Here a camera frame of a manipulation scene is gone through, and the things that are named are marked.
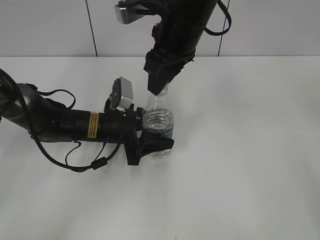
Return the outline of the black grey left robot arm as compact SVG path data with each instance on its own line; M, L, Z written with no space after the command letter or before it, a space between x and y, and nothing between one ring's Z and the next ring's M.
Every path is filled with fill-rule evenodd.
M170 137L137 133L142 128L142 108L111 109L107 100L103 112L72 109L48 98L32 84L18 84L28 108L33 129L40 142L101 142L124 145L127 164L137 166L142 157L174 145Z

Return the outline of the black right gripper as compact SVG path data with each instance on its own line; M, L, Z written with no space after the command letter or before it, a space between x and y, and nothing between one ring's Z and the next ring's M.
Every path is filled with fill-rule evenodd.
M213 13L216 0L171 0L152 33L154 47L145 57L147 90L159 95L195 56L197 44Z

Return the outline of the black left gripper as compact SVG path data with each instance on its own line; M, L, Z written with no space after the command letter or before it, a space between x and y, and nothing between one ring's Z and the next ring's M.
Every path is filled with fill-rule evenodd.
M137 137L137 132L143 128L142 107L134 109L109 110L99 114L98 140L104 143L116 144L112 153L106 157L106 161L111 160L120 148L124 145L127 164L137 166L140 159L151 155L153 159L163 159L168 156L174 146L171 138L148 138Z

